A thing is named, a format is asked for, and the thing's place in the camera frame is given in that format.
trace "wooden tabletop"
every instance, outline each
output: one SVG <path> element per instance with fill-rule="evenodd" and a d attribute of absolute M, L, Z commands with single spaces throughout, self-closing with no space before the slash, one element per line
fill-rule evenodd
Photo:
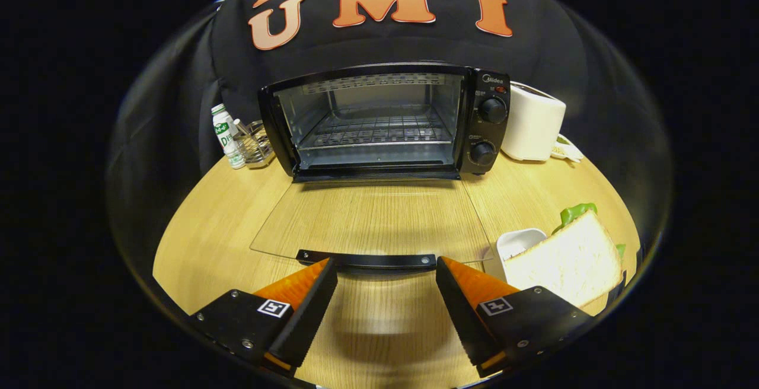
<path fill-rule="evenodd" d="M 406 211 L 398 211 L 401 202 Z M 292 257 L 298 248 L 433 252 L 493 269 L 497 259 L 472 259 L 494 248 L 502 233 L 536 227 L 550 234 L 562 209 L 585 202 L 596 203 L 615 243 L 627 245 L 623 268 L 631 280 L 640 248 L 634 222 L 588 159 L 528 164 L 501 153 L 490 172 L 461 181 L 312 186 L 292 184 L 276 161 L 233 170 L 224 157 L 169 222 L 152 274 L 192 314 L 230 289 L 254 292 L 300 270 L 296 260 L 277 256 Z M 583 310 L 597 314 L 606 302 L 603 295 Z M 479 380 L 434 272 L 395 280 L 341 276 L 295 377 L 330 389 L 456 387 Z"/>

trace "plastic bottle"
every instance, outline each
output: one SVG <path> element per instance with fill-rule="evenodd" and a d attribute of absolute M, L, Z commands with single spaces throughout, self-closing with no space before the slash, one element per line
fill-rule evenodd
<path fill-rule="evenodd" d="M 222 144 L 224 154 L 229 158 L 229 164 L 235 170 L 245 167 L 245 158 L 240 154 L 236 141 L 232 139 L 238 133 L 238 128 L 233 124 L 233 119 L 224 104 L 212 107 L 211 116 L 213 130 Z"/>

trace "oven door handle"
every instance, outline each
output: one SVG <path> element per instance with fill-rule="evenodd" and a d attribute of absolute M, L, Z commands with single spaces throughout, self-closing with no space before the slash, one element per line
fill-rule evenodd
<path fill-rule="evenodd" d="M 324 259 L 334 259 L 337 271 L 347 273 L 347 275 L 409 275 L 409 273 L 429 272 L 435 270 L 436 267 L 434 254 L 377 256 L 376 254 L 342 254 L 301 249 L 295 256 L 295 260 L 305 265 Z"/>

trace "white toaster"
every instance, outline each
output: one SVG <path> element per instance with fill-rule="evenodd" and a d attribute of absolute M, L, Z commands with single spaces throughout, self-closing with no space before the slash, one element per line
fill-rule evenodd
<path fill-rule="evenodd" d="M 561 100 L 519 82 L 511 83 L 511 109 L 501 149 L 515 160 L 548 160 L 564 121 Z"/>

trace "letter m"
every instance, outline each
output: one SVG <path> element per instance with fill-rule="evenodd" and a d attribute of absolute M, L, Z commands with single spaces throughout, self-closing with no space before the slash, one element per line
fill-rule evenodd
<path fill-rule="evenodd" d="M 395 21 L 402 23 L 435 21 L 435 14 L 429 12 L 426 0 L 340 0 L 340 16 L 334 19 L 333 26 L 357 26 L 366 21 L 366 17 L 358 14 L 358 5 L 361 5 L 374 21 L 382 21 L 395 3 L 397 3 L 396 12 L 390 16 Z"/>

